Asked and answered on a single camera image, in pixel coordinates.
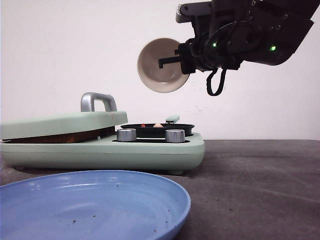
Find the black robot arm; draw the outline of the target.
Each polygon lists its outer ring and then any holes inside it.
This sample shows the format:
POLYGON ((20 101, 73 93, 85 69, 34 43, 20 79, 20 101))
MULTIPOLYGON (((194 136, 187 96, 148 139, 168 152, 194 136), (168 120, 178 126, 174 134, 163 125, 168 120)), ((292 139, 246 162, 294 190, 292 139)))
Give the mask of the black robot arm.
POLYGON ((298 49, 313 25, 317 0, 210 0, 177 6, 175 20, 194 37, 178 45, 159 68, 180 63, 183 74, 237 70, 244 61, 276 66, 298 49))

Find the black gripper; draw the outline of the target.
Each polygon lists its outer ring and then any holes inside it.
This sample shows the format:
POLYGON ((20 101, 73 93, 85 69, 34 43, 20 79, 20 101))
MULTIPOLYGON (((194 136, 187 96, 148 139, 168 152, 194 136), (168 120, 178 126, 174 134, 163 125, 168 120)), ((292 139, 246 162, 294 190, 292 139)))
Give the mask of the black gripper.
POLYGON ((184 43, 180 43, 174 50, 176 56, 160 58, 158 67, 163 68, 166 64, 179 63, 181 72, 185 75, 212 71, 222 68, 227 70, 238 70, 242 59, 238 56, 223 56, 219 53, 218 43, 215 41, 213 47, 206 49, 209 33, 205 32, 197 37, 190 38, 184 43))

